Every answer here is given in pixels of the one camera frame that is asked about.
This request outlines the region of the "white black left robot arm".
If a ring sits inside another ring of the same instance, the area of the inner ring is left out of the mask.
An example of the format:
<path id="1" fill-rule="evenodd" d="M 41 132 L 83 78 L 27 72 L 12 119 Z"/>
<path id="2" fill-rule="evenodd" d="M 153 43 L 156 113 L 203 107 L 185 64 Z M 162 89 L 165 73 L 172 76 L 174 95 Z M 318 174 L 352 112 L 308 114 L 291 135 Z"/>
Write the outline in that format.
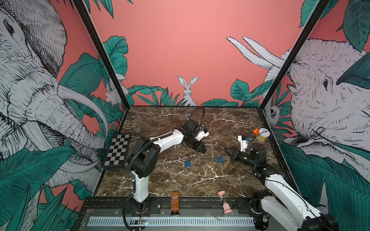
<path id="1" fill-rule="evenodd" d="M 202 139 L 207 136 L 209 131 L 190 119 L 184 126 L 173 128 L 161 136 L 139 138 L 127 157 L 128 173 L 133 180 L 133 200 L 142 204 L 149 197 L 149 175 L 156 167 L 159 155 L 163 151 L 185 143 L 193 150 L 204 154 L 206 148 Z"/>

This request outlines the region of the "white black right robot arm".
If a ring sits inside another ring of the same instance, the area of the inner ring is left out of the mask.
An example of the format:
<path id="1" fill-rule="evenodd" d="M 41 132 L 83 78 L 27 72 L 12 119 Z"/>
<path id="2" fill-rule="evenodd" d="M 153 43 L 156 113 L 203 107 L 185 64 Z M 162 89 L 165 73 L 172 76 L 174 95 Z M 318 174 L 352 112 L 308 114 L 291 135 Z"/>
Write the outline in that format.
<path id="1" fill-rule="evenodd" d="M 337 220 L 323 214 L 298 194 L 267 162 L 263 144 L 249 144 L 249 151 L 226 148 L 231 161 L 250 166 L 255 178 L 267 188 L 254 192 L 247 206 L 255 214 L 254 225 L 259 231 L 268 227 L 267 216 L 272 216 L 288 231 L 338 231 Z"/>

